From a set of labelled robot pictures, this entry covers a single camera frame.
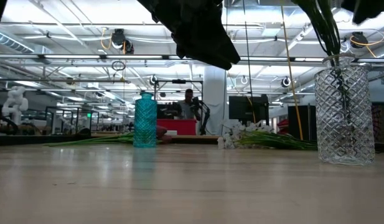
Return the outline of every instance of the red box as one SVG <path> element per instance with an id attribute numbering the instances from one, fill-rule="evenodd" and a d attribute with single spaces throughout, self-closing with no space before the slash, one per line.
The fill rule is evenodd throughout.
<path id="1" fill-rule="evenodd" d="M 157 125 L 168 131 L 177 131 L 177 135 L 196 135 L 195 119 L 157 119 Z"/>

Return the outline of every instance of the table surface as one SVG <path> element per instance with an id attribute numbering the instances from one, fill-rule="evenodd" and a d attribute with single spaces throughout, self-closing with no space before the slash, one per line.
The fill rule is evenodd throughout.
<path id="1" fill-rule="evenodd" d="M 1 223 L 384 223 L 384 154 L 215 146 L 0 147 Z"/>

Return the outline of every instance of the teal glass vase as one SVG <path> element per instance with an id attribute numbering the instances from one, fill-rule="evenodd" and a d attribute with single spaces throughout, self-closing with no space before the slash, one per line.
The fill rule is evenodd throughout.
<path id="1" fill-rule="evenodd" d="M 156 146 L 157 102 L 152 93 L 141 93 L 135 103 L 134 147 Z"/>

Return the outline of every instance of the man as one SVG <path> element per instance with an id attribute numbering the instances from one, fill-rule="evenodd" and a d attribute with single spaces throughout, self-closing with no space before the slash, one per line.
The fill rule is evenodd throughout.
<path id="1" fill-rule="evenodd" d="M 180 113 L 178 114 L 179 119 L 194 119 L 197 121 L 201 120 L 199 115 L 199 109 L 192 104 L 193 90 L 187 89 L 185 92 L 185 99 L 178 102 L 180 106 Z"/>

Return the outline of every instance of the crystal vase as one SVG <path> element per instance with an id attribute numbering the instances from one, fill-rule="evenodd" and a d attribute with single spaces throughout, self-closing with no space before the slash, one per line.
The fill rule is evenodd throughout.
<path id="1" fill-rule="evenodd" d="M 374 161 L 369 66 L 351 66 L 352 54 L 324 59 L 315 75 L 317 147 L 323 162 L 366 165 Z"/>
<path id="2" fill-rule="evenodd" d="M 151 93 L 142 92 L 141 96 L 135 103 L 134 147 L 155 147 L 157 102 Z"/>

